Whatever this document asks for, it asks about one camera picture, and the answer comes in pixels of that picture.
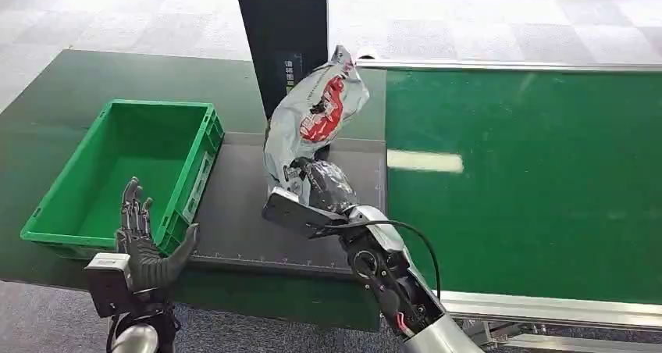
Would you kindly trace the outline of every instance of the black robotic glove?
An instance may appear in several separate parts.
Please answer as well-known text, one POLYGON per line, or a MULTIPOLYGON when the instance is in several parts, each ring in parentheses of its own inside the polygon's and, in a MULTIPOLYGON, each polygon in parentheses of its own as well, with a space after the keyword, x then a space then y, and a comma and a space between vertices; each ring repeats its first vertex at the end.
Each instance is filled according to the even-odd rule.
POLYGON ((299 177, 310 182, 309 205, 336 214, 358 205, 358 196, 343 170, 326 160, 296 158, 290 167, 301 170, 299 177))
POLYGON ((188 227, 181 245, 163 258, 151 238, 149 208, 152 199, 141 205, 142 187, 136 177, 131 178, 122 193, 119 211, 120 226, 115 239, 117 251, 130 255, 131 290, 142 291, 168 287, 181 273, 199 240, 199 227, 188 227))

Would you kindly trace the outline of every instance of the plastic bag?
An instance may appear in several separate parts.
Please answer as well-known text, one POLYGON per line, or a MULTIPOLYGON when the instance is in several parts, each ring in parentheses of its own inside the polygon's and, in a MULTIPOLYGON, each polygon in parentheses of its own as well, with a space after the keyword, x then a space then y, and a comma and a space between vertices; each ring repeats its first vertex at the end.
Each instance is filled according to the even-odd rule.
POLYGON ((336 46, 331 60, 301 80, 271 117, 264 156, 269 192, 282 187, 307 205, 310 182, 295 159, 313 159, 368 97, 350 53, 336 46))

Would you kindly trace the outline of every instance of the gray floor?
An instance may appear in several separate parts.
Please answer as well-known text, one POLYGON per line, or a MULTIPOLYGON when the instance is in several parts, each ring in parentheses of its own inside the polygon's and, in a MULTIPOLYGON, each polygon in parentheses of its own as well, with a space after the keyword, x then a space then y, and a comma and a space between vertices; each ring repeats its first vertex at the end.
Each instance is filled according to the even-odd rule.
MULTIPOLYGON (((391 59, 662 64, 662 0, 329 0, 329 32, 332 45, 391 59)), ((0 0, 0 112, 64 48, 251 58, 237 0, 0 0)), ((186 353, 397 351, 386 331, 176 312, 186 353)), ((0 282, 0 315, 1 352, 103 350, 85 293, 0 282)))

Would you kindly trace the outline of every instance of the red logo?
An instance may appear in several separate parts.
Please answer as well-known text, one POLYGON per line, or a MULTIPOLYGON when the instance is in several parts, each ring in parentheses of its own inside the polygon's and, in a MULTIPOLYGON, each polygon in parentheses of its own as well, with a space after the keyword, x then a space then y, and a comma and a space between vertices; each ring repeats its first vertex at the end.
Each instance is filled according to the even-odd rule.
POLYGON ((343 89, 343 79, 340 76, 335 76, 326 83, 322 99, 301 120, 299 134, 304 139, 324 141, 338 127, 343 117, 343 103, 340 100, 343 89))

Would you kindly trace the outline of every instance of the black panel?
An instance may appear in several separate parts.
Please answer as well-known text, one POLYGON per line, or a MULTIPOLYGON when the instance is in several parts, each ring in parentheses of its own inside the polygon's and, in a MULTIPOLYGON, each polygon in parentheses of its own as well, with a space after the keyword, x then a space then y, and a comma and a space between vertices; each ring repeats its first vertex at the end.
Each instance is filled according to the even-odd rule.
POLYGON ((288 81, 293 86, 329 58, 327 0, 239 0, 239 6, 268 119, 288 81))

